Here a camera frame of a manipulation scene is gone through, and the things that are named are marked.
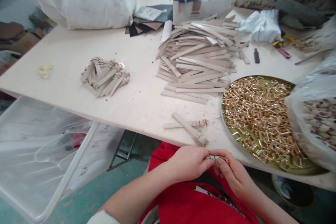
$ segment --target green floor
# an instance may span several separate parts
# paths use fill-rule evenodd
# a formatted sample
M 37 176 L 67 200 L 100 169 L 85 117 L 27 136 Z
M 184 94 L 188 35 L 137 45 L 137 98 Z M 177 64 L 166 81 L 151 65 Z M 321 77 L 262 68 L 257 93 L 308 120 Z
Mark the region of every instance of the green floor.
M 134 133 L 127 131 L 121 146 L 121 151 L 127 151 L 133 140 Z M 85 224 L 104 202 L 122 186 L 140 177 L 147 168 L 148 160 L 153 150 L 160 144 L 159 140 L 143 135 L 137 135 L 132 159 L 122 166 L 101 174 L 99 177 L 80 188 L 77 192 L 61 201 L 45 224 Z M 114 164 L 122 161 L 116 158 Z M 284 202 L 276 193 L 270 174 L 252 168 L 248 172 L 274 202 L 291 213 L 300 223 L 329 224 L 336 223 L 335 203 L 336 193 L 314 187 L 315 200 L 305 209 L 295 209 Z M 0 198 L 1 224 L 28 224 L 10 205 Z

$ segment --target plastic storage box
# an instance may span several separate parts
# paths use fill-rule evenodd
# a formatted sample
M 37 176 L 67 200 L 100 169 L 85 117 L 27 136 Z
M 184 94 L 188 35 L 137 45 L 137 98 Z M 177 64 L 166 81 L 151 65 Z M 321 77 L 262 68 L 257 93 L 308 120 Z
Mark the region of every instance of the plastic storage box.
M 78 149 L 63 146 L 85 129 Z M 0 194 L 26 219 L 42 223 L 60 200 L 109 168 L 123 133 L 21 96 L 0 116 Z M 48 153 L 55 157 L 45 159 Z

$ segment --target fingers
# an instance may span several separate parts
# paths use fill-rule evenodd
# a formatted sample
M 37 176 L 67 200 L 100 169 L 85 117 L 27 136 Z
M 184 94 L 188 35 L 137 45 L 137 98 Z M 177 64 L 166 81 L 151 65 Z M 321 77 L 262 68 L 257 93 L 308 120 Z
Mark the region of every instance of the fingers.
M 199 151 L 200 155 L 202 156 L 202 158 L 205 158 L 205 157 L 209 156 L 209 150 L 207 148 L 199 147 L 198 151 Z
M 233 183 L 239 182 L 233 174 L 230 166 L 223 159 L 217 159 L 217 165 L 230 186 L 232 186 Z
M 200 164 L 201 172 L 205 172 L 208 170 L 210 167 L 214 166 L 215 162 L 211 159 L 204 159 L 202 163 Z
M 222 156 L 224 158 L 227 158 L 229 160 L 229 165 L 231 167 L 232 170 L 236 169 L 236 162 L 238 162 L 231 154 L 231 152 L 229 152 L 228 150 L 213 150 L 210 151 L 210 155 L 213 156 Z

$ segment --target red shirt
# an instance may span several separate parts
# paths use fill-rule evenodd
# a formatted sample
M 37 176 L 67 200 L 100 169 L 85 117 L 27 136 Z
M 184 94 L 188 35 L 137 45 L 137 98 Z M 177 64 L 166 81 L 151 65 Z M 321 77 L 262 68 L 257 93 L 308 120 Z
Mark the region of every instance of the red shirt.
M 178 149 L 179 147 L 175 145 L 163 142 L 152 153 L 148 171 L 166 162 Z M 153 207 L 159 205 L 160 224 L 217 222 L 259 224 L 254 213 L 232 192 L 226 179 L 217 176 L 213 168 L 207 172 L 220 182 L 222 189 L 232 199 L 233 205 L 219 190 L 208 184 L 182 182 L 168 187 L 159 194 L 144 212 L 139 223 Z

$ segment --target gold tray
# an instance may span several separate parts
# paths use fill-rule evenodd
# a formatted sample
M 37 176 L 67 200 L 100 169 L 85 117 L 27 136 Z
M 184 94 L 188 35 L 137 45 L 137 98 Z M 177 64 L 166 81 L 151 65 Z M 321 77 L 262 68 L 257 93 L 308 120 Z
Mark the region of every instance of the gold tray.
M 275 77 L 271 77 L 271 76 L 264 76 L 264 75 L 251 75 L 251 76 L 245 76 L 245 77 L 242 77 L 240 79 L 243 79 L 243 78 L 247 78 L 247 77 L 262 77 L 263 79 L 260 79 L 260 81 L 262 82 L 265 82 L 265 83 L 270 83 L 272 80 L 276 80 L 278 81 L 279 83 L 283 83 L 283 84 L 287 84 L 290 86 L 290 89 L 289 91 L 291 91 L 295 84 L 291 83 L 291 82 L 288 82 L 288 81 L 285 81 L 283 79 L 279 79 L 279 78 L 275 78 Z M 231 89 L 231 85 L 227 88 L 226 92 L 230 92 Z M 227 131 L 230 133 L 231 137 L 239 144 L 239 146 L 244 149 L 245 151 L 247 151 L 248 153 L 250 153 L 250 155 L 252 155 L 254 158 L 256 158 L 258 161 L 260 162 L 263 162 L 277 170 L 280 170 L 280 171 L 283 171 L 283 172 L 288 172 L 288 173 L 291 173 L 291 174 L 295 174 L 295 175 L 318 175 L 318 174 L 323 174 L 323 173 L 327 173 L 328 171 L 323 169 L 322 167 L 316 165 L 315 163 L 313 163 L 312 161 L 310 161 L 309 159 L 304 159 L 302 160 L 302 168 L 300 167 L 296 167 L 296 166 L 290 166 L 290 167 L 287 167 L 286 170 L 281 168 L 276 162 L 274 161 L 267 161 L 265 162 L 264 160 L 262 160 L 258 155 L 256 155 L 251 148 L 245 148 L 240 142 L 238 139 L 242 139 L 242 136 L 244 135 L 244 133 L 249 133 L 251 135 L 253 135 L 254 138 L 256 139 L 259 139 L 260 138 L 254 134 L 253 131 L 251 131 L 250 129 L 248 128 L 245 128 L 245 129 L 238 129 L 238 128 L 229 128 L 227 126 L 227 118 L 225 117 L 224 113 L 223 113 L 223 109 L 225 109 L 225 93 L 223 94 L 222 96 L 222 102 L 221 102 L 221 108 L 220 108 L 220 114 L 221 114 L 221 117 L 222 117 L 222 120 L 223 120 L 223 123 L 225 125 L 225 128 L 227 129 Z

